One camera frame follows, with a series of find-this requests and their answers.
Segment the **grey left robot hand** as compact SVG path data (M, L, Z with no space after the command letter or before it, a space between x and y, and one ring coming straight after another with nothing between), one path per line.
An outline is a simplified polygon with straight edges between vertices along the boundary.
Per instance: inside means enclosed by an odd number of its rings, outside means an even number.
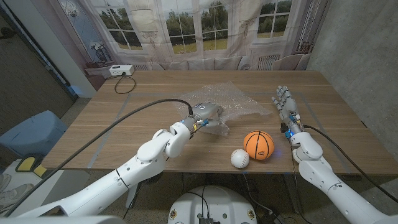
M199 103L193 107L193 119L207 128L214 128L221 124L224 109L214 103Z

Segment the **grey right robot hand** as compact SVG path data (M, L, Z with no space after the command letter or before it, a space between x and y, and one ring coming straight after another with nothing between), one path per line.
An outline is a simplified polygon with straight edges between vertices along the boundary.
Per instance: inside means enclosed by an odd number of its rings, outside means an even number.
M272 101L279 111L280 119L288 124L292 119L300 119L296 101L286 86L278 86L276 89L278 99L272 97Z

